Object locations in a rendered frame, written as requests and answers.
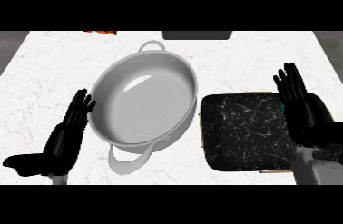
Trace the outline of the grey metal pot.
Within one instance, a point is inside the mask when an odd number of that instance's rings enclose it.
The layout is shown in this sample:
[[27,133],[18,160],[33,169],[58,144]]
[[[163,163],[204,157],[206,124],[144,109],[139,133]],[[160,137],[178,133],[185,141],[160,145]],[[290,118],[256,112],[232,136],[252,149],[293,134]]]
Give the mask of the grey metal pot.
[[132,161],[108,156],[108,167],[126,175],[139,170],[151,154],[188,131],[197,107],[198,83],[188,61],[164,49],[141,47],[101,74],[92,88],[96,100],[89,124],[113,149],[138,155]]

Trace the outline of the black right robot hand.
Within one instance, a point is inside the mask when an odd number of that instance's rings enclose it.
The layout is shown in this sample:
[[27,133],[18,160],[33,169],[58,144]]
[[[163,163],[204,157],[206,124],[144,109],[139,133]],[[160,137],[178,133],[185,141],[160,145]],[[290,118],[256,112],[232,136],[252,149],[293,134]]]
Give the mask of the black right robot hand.
[[306,148],[330,153],[324,158],[343,164],[343,122],[334,122],[323,99],[308,92],[294,63],[274,76],[291,139]]

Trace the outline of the black marble tray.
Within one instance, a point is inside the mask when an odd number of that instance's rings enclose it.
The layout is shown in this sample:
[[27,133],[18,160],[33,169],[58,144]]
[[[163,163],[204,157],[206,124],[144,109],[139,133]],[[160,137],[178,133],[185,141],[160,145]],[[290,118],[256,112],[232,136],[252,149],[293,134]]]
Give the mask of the black marble tray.
[[201,100],[201,133],[216,171],[290,170],[296,145],[278,93],[223,93]]

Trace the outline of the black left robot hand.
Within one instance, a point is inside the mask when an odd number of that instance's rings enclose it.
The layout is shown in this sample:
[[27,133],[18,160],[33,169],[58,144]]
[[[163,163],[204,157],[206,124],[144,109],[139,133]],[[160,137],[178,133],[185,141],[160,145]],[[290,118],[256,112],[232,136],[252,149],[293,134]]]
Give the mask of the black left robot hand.
[[87,90],[79,90],[68,105],[64,121],[52,130],[43,152],[14,155],[5,159],[3,166],[12,168],[22,177],[68,174],[77,163],[89,123],[87,114],[93,111],[95,105],[96,101]]

